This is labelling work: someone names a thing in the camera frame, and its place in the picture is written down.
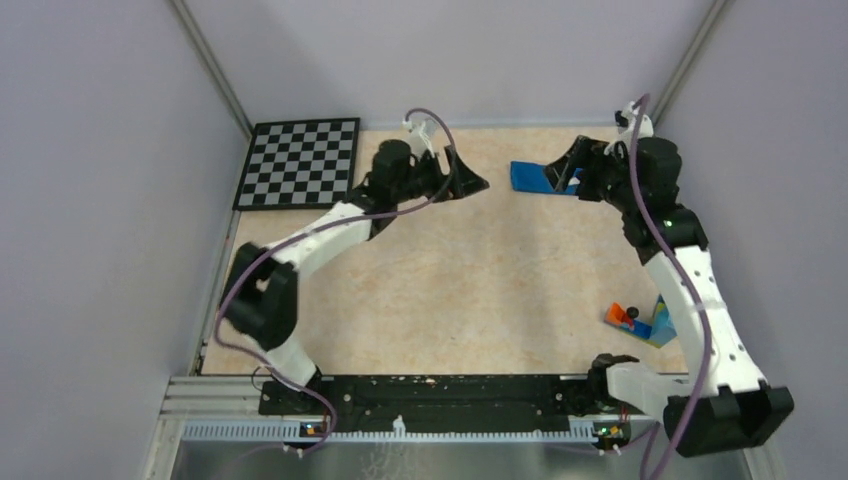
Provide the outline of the blue cloth napkin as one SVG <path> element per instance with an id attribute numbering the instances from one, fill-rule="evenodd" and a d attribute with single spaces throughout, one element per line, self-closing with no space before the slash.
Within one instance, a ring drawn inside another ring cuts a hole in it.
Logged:
<path id="1" fill-rule="evenodd" d="M 577 188 L 580 185 L 582 170 L 578 168 L 573 177 L 566 183 L 562 191 L 554 189 L 556 184 L 551 184 L 544 173 L 544 165 L 511 161 L 510 162 L 510 183 L 513 191 L 533 194 L 546 195 L 566 195 L 576 196 Z"/>

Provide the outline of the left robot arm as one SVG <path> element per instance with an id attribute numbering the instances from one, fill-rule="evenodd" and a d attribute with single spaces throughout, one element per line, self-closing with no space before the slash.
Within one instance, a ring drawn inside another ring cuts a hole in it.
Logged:
<path id="1" fill-rule="evenodd" d="M 326 214 L 289 237 L 265 246 L 241 245 L 233 260 L 216 323 L 228 323 L 247 347 L 213 337 L 221 346 L 246 353 L 284 385 L 283 401 L 297 413 L 319 404 L 321 373 L 294 337 L 299 319 L 300 283 L 346 250 L 368 242 L 403 214 L 401 204 L 414 201 L 414 211 L 431 204 L 459 200 L 489 187 L 448 145 L 441 156 L 416 151 L 406 141 L 382 142 L 364 180 Z"/>

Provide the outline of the silver table knife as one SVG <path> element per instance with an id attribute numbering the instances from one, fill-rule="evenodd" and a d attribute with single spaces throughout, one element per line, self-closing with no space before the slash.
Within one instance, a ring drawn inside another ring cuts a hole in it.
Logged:
<path id="1" fill-rule="evenodd" d="M 561 174 L 558 177 L 557 183 L 555 184 L 555 190 L 558 192 L 564 192 L 569 185 L 569 182 L 573 178 L 575 171 L 575 167 L 570 165 L 566 165 L 563 167 Z"/>

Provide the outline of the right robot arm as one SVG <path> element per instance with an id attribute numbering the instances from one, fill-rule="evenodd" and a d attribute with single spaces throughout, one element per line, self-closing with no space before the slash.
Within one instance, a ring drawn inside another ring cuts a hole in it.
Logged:
<path id="1" fill-rule="evenodd" d="M 659 422 L 676 452 L 696 457 L 764 445 L 794 410 L 787 387 L 773 386 L 745 348 L 712 270 L 698 216 L 678 199 L 677 146 L 648 137 L 633 147 L 586 136 L 547 165 L 557 189 L 606 202 L 655 283 L 689 372 L 681 383 L 626 356 L 601 354 L 586 385 L 589 404 L 612 412 L 627 403 Z"/>

